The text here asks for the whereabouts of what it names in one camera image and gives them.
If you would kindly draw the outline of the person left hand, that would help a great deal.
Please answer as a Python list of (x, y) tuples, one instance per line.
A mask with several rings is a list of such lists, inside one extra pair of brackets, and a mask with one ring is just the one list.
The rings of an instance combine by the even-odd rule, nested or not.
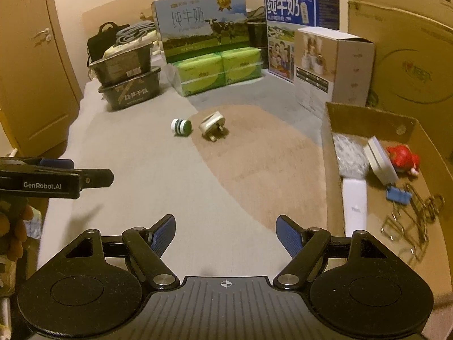
[(23, 243), (28, 238), (25, 221), (32, 220), (33, 215), (32, 208), (26, 205), (21, 211), (15, 225), (12, 226), (7, 216), (1, 213), (1, 236), (8, 238), (8, 252), (6, 256), (12, 262), (16, 262), (23, 257)]

